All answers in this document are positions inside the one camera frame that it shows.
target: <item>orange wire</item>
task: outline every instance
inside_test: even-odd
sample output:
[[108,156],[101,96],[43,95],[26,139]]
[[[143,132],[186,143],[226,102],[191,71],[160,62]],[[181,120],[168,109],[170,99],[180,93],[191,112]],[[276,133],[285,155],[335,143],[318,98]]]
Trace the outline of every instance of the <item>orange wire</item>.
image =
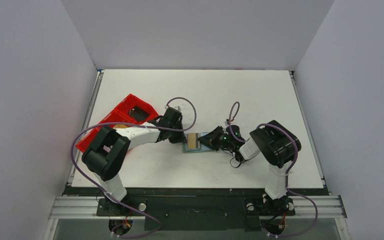
[[282,221],[280,221],[279,225],[281,225],[282,223],[284,223],[283,225],[286,225],[285,219],[286,219],[286,212],[283,213],[283,218],[282,218]]

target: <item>metal bolt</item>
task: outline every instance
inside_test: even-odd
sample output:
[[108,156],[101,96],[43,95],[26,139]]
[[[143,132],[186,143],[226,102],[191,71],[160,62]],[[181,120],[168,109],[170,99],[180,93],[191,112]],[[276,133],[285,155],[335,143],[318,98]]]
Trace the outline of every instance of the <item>metal bolt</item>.
[[253,210],[254,210],[254,204],[252,204],[251,202],[248,203],[248,204],[246,205],[246,209],[247,209],[248,211],[253,211]]
[[145,205],[145,203],[141,203],[141,204],[139,204],[139,211],[141,211],[141,212],[143,212],[143,211],[145,211],[145,209],[147,209],[147,205]]

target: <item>black cable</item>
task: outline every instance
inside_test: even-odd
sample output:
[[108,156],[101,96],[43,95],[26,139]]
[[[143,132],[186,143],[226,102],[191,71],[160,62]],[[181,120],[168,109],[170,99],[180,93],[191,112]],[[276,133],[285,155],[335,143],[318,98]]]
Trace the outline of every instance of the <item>black cable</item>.
[[235,158],[232,157],[232,159],[230,160],[230,166],[231,166],[232,168],[234,168],[234,169],[239,168],[239,167],[242,165],[242,163],[240,162],[237,166],[233,166],[233,165],[232,165],[232,160],[233,160],[233,159],[235,159]]
[[233,154],[232,153],[228,153],[227,151],[223,150],[223,149],[220,149],[223,153],[226,153],[226,154],[229,154],[230,156],[233,157]]
[[102,190],[100,190],[98,192],[98,194],[96,195],[96,197],[95,197],[95,200],[96,200],[97,203],[99,203],[98,197],[100,196],[100,193],[102,193]]

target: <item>metal rail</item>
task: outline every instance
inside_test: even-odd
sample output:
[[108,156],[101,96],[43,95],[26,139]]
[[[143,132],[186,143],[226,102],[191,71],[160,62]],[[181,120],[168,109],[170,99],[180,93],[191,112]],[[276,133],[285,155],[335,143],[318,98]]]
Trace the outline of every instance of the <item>metal rail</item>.
[[[289,218],[306,219],[315,217],[314,206],[308,200],[291,196],[295,206],[295,216]],[[345,218],[345,210],[339,196],[310,196],[318,209],[319,218]],[[50,219],[125,219],[125,216],[96,216],[98,202],[94,196],[59,196],[55,199]],[[129,216],[127,219],[145,219],[144,216]]]

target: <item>red plastic tray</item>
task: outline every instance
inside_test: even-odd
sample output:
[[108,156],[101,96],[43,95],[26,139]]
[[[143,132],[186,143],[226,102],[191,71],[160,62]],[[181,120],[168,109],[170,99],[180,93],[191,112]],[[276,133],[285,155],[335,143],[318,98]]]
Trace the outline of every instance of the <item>red plastic tray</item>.
[[[136,121],[134,118],[129,116],[129,111],[134,107],[141,108],[149,114],[149,117],[144,121]],[[103,124],[111,122],[125,122],[131,124],[143,124],[144,122],[150,121],[156,117],[158,117],[158,113],[149,103],[142,101],[140,98],[133,94],[129,94],[99,123]],[[91,144],[92,140],[98,134],[100,128],[101,127],[97,127],[90,131],[82,140],[77,143],[75,147],[84,153]]]

